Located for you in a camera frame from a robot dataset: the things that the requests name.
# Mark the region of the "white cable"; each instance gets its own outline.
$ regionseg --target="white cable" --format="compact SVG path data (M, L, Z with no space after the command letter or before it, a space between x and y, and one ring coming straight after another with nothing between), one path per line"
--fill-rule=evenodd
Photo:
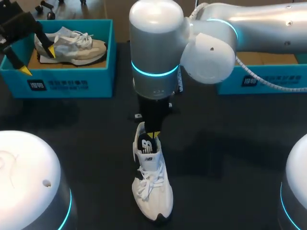
M198 14L198 12L199 12L202 8L206 7L207 5L209 5L209 4L208 4L208 3L202 3L202 4L198 5L198 6L195 8L195 10L193 10L193 12L192 12L192 14L191 14L191 16L190 16L189 18L192 19L192 20L195 20L197 14Z
M281 90L281 91L285 91L285 92L305 92L307 91L307 87L304 88L287 88L287 87L282 87L279 85L275 85L272 84L264 79L262 79L261 77L259 77L257 74L255 74L254 72L252 72L246 65L243 64L243 62L236 57L236 61L238 62L238 64L253 78L255 78L256 80L260 81L262 84L265 84L273 89L276 90Z

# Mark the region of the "white sneaker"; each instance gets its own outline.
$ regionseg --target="white sneaker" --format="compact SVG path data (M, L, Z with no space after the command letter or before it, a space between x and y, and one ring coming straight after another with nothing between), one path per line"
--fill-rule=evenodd
M146 136L142 122L133 143L133 157L139 169L132 184L132 192L141 212L149 220L160 222L165 221L172 212L173 191L168 181L161 143L158 138L152 143L143 138Z
M93 40L92 35L79 31L71 31L62 27L54 34L46 34L48 39L54 42L56 58L50 58L41 42L35 35L34 43L37 53L40 55L40 63L71 63L76 66L86 66L106 57L107 46L103 41Z

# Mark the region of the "black tabletop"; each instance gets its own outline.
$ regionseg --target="black tabletop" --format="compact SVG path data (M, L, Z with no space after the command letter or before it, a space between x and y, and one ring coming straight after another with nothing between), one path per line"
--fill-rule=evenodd
M78 230L156 229L132 196L137 112L129 44L118 44L112 99L15 100L0 82L2 130L22 130L57 153L76 199ZM277 229L280 182L292 146L307 133L307 94L217 95L183 76L160 140L174 191L161 229Z

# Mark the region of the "white shoelace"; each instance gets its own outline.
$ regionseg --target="white shoelace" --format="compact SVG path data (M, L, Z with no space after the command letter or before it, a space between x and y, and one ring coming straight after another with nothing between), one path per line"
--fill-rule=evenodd
M80 31L73 31L73 33L76 33L77 35L74 37L73 41L71 41L71 44L78 44L81 47L87 47L92 44L92 35L88 35L88 33L81 33Z
M159 169L155 172L144 171L142 167L140 167L139 170L141 171L143 180L140 182L138 188L138 196L142 198L142 200L145 200L148 198L153 188L161 187L163 185L164 165L161 162Z

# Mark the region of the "logo on box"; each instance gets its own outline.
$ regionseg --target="logo on box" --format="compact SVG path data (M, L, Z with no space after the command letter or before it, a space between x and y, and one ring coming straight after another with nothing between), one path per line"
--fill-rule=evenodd
M47 88L43 80L27 80L32 91L46 91Z
M242 87L250 87L250 86L256 86L258 83L258 81L253 78L252 76L250 75L247 75L243 78L243 81L242 81Z

